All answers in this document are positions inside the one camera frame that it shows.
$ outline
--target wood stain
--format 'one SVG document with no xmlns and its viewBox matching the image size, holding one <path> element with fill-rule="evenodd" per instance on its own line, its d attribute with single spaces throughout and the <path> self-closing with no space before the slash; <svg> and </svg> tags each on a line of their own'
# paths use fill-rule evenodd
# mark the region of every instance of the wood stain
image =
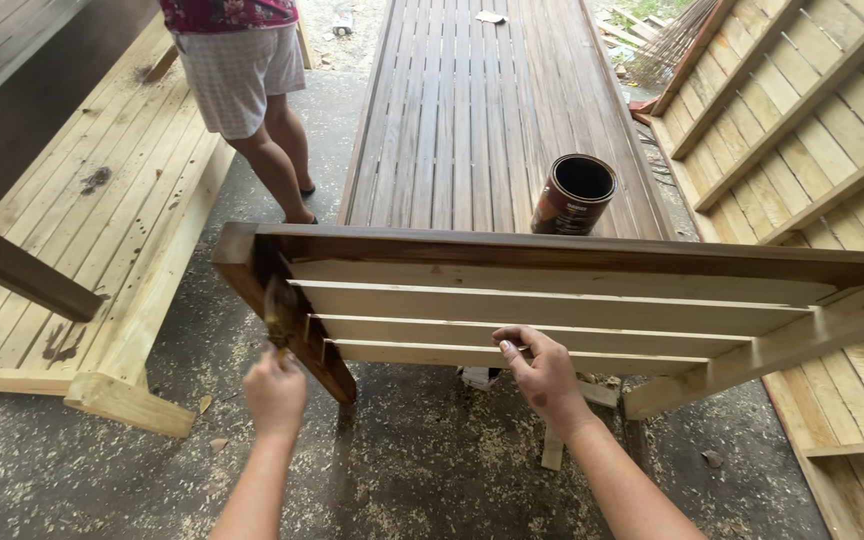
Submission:
<svg viewBox="0 0 864 540">
<path fill-rule="evenodd" d="M 532 232 L 587 237 L 617 188 L 615 171 L 601 159 L 583 153 L 559 157 L 535 206 Z"/>
</svg>

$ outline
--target pink floral top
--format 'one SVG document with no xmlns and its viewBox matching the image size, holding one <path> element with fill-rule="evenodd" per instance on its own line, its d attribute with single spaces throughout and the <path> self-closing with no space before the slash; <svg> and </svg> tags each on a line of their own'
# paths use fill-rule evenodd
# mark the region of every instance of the pink floral top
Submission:
<svg viewBox="0 0 864 540">
<path fill-rule="evenodd" d="M 175 34 L 222 34 L 288 26 L 299 20 L 296 0 L 158 0 Z"/>
</svg>

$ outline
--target paintbrush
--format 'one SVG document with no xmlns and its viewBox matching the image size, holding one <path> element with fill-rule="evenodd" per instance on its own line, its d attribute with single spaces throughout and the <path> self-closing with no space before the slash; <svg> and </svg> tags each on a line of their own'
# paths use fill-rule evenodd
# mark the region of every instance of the paintbrush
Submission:
<svg viewBox="0 0 864 540">
<path fill-rule="evenodd" d="M 289 340 L 295 335 L 295 314 L 299 309 L 299 296 L 285 279 L 272 275 L 265 287 L 265 326 L 269 341 L 275 346 L 276 360 L 282 363 L 288 352 Z"/>
</svg>

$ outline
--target ground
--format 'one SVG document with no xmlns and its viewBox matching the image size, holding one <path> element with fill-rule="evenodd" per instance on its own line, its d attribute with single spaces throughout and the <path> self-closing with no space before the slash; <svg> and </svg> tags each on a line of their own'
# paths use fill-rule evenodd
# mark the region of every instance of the ground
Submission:
<svg viewBox="0 0 864 540">
<path fill-rule="evenodd" d="M 327 4 L 302 6 L 308 19 L 329 21 L 319 12 L 331 10 Z M 364 12 L 376 9 L 375 0 L 367 4 Z M 309 89 L 290 97 L 318 183 L 309 207 L 323 223 L 338 213 L 375 29 L 378 22 L 371 35 L 356 26 L 338 43 L 323 42 L 336 68 L 309 72 Z M 340 55 L 339 47 L 348 51 Z M 655 147 L 646 144 L 646 151 L 657 158 Z M 663 171 L 661 159 L 654 169 Z M 661 174 L 656 181 L 681 236 L 695 240 L 674 185 Z M 148 361 L 150 388 L 163 398 L 190 410 L 203 396 L 213 398 L 191 436 L 126 427 L 59 398 L 0 394 L 0 538 L 208 536 L 254 437 L 241 380 L 264 337 L 258 318 L 210 268 L 211 247 L 228 220 L 282 220 L 241 157 Z M 540 467 L 544 427 L 509 374 L 482 392 L 463 386 L 448 367 L 349 367 L 358 382 L 354 406 L 340 407 L 310 380 L 283 538 L 612 538 L 568 452 L 560 472 Z M 594 411 L 710 538 L 829 537 L 759 381 L 650 423 Z M 228 446 L 213 454 L 210 440 L 220 437 Z M 706 463 L 706 450 L 725 458 L 720 469 Z"/>
</svg>

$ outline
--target hand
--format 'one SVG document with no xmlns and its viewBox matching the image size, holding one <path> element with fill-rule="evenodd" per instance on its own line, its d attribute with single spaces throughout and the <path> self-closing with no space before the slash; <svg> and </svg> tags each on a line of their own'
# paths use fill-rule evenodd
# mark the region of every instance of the hand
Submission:
<svg viewBox="0 0 864 540">
<path fill-rule="evenodd" d="M 256 438 L 294 440 L 299 435 L 306 408 L 306 374 L 292 352 L 279 361 L 276 346 L 266 341 L 261 358 L 248 370 L 245 387 Z"/>
<path fill-rule="evenodd" d="M 526 325 L 499 328 L 492 333 L 492 341 L 509 362 L 511 375 L 529 406 L 566 443 L 583 425 L 598 420 L 579 393 L 575 368 L 565 347 Z M 522 356 L 520 345 L 531 350 L 531 366 Z"/>
</svg>

